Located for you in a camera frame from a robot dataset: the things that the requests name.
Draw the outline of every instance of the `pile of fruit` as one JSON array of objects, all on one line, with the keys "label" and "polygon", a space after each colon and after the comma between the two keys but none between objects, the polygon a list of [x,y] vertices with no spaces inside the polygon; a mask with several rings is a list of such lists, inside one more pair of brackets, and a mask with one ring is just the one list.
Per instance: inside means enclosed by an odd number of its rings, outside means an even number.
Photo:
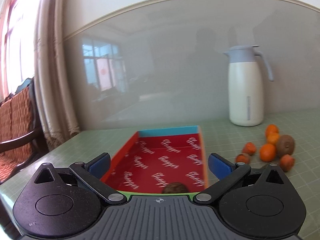
[{"label": "pile of fruit", "polygon": [[[295,142],[290,135],[280,135],[276,125],[270,124],[265,130],[267,143],[264,144],[260,151],[260,159],[263,162],[272,162],[279,157],[279,166],[283,171],[291,170],[295,158],[291,155],[294,151]],[[250,156],[254,155],[257,148],[252,142],[248,142],[242,149],[242,153],[236,157],[236,162],[250,163]]]}]

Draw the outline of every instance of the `curtain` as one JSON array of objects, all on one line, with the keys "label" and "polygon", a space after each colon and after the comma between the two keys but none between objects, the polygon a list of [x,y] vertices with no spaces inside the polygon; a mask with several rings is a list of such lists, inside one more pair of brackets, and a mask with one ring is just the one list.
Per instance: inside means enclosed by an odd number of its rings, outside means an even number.
[{"label": "curtain", "polygon": [[80,132],[67,81],[62,0],[41,0],[35,29],[35,93],[49,150]]},{"label": "curtain", "polygon": [[8,22],[8,11],[11,0],[4,0],[0,12],[0,102],[3,101],[8,95],[8,83],[7,83],[7,70],[5,65],[6,51],[4,49],[4,36],[7,32],[6,24]]}]

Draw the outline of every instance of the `chair armrest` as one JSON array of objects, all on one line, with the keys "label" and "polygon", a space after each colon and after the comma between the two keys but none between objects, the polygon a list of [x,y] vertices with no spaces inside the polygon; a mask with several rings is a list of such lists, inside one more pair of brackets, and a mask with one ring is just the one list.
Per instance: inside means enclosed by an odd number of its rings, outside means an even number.
[{"label": "chair armrest", "polygon": [[36,128],[33,131],[31,131],[30,133],[27,133],[23,136],[20,136],[19,138],[5,141],[5,142],[1,142],[0,143],[0,153],[24,146],[25,144],[36,139],[40,134],[41,134],[41,129]]}]

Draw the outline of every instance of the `silver screw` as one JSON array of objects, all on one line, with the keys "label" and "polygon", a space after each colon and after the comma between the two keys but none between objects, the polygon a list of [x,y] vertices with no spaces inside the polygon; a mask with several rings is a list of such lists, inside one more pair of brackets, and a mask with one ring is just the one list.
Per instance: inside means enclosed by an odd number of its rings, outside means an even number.
[{"label": "silver screw", "polygon": [[112,193],[108,196],[108,199],[110,201],[120,201],[120,200],[123,200],[124,196],[119,194],[119,193]]},{"label": "silver screw", "polygon": [[196,195],[196,199],[199,201],[209,201],[211,199],[211,196],[207,193],[200,193]]}]

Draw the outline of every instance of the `window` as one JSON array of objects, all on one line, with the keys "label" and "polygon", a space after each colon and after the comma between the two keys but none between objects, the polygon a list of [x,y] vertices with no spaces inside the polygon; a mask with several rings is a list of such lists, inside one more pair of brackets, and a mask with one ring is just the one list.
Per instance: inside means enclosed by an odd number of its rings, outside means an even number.
[{"label": "window", "polygon": [[40,0],[12,0],[4,48],[9,93],[34,76],[34,32]]},{"label": "window", "polygon": [[82,53],[88,84],[100,91],[116,88],[125,92],[125,67],[119,47],[104,41],[83,39]]}]

